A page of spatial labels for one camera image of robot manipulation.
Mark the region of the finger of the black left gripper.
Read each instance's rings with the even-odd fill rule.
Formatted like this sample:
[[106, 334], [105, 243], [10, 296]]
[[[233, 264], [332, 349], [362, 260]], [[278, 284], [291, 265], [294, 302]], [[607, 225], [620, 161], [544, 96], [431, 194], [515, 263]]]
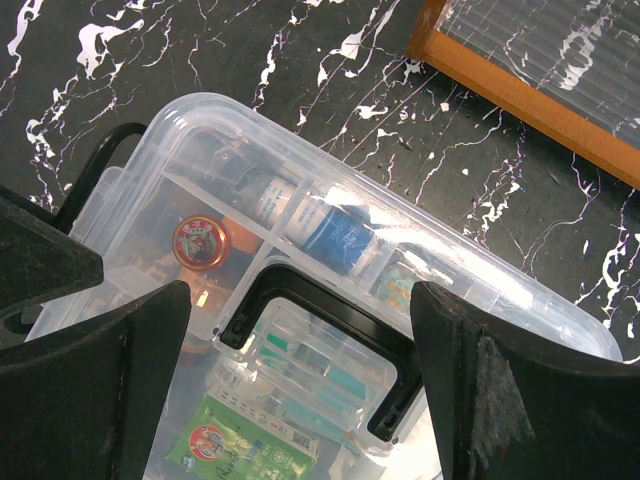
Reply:
[[48, 212], [1, 189], [1, 316], [103, 281], [99, 254], [49, 224]]

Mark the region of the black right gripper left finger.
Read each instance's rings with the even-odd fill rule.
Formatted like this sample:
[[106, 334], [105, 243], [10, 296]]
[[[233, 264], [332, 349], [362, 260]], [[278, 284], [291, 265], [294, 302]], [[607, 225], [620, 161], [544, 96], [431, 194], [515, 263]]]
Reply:
[[190, 313], [173, 281], [3, 350], [2, 478], [142, 478]]

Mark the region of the clear kit box lid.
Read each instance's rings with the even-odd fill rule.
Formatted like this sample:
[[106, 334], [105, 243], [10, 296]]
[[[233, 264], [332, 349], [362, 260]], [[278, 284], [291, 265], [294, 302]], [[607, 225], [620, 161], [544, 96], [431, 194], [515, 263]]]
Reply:
[[425, 393], [369, 428], [398, 364], [315, 307], [275, 298], [239, 346], [223, 335], [265, 270], [292, 269], [413, 343], [410, 296], [431, 281], [563, 346], [620, 361], [604, 325], [349, 166], [226, 96], [166, 105], [104, 172], [71, 229], [103, 282], [48, 302], [39, 338], [180, 280], [191, 316], [148, 479], [437, 479]]

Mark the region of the small red balm tin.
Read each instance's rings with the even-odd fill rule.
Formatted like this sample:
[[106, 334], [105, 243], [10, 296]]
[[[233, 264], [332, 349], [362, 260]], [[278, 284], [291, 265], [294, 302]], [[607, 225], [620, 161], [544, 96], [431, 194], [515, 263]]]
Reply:
[[171, 245], [176, 260], [183, 267], [204, 272], [225, 262], [231, 251], [231, 238], [220, 220], [192, 215], [177, 225]]

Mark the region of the clear medicine kit box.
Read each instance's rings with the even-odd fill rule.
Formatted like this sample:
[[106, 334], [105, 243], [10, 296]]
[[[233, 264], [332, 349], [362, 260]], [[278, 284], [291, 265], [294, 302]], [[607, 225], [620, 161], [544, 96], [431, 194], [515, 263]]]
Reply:
[[[113, 128], [107, 133], [89, 157], [59, 211], [53, 214], [46, 210], [49, 224], [69, 236], [74, 222], [78, 219], [119, 144], [131, 135], [142, 135], [145, 130], [146, 126], [141, 123], [128, 122]], [[22, 313], [24, 311], [8, 318], [1, 316], [1, 322], [8, 331], [22, 335], [29, 333], [32, 326], [22, 321]]]

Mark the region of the amber bottle orange cap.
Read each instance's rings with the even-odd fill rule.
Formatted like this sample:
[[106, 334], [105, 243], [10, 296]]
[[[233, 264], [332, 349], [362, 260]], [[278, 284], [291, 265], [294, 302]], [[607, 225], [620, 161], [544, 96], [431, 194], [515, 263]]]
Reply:
[[192, 271], [180, 264], [177, 275], [191, 291], [192, 309], [185, 349], [193, 353], [205, 353], [210, 349], [219, 315], [262, 244], [257, 235], [231, 218], [213, 218], [220, 220], [230, 233], [231, 251], [225, 262], [204, 272]]

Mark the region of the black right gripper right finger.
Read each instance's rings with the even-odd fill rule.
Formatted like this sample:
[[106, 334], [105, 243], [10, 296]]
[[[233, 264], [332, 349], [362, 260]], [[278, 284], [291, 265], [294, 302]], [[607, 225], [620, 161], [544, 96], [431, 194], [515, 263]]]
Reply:
[[635, 479], [639, 369], [413, 286], [413, 337], [446, 479]]

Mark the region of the green wind oil box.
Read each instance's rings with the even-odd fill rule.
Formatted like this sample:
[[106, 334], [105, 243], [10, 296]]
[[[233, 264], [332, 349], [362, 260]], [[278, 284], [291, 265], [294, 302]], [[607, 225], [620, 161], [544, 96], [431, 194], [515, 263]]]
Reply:
[[167, 459], [197, 479], [304, 479], [312, 437], [224, 391], [206, 395]]

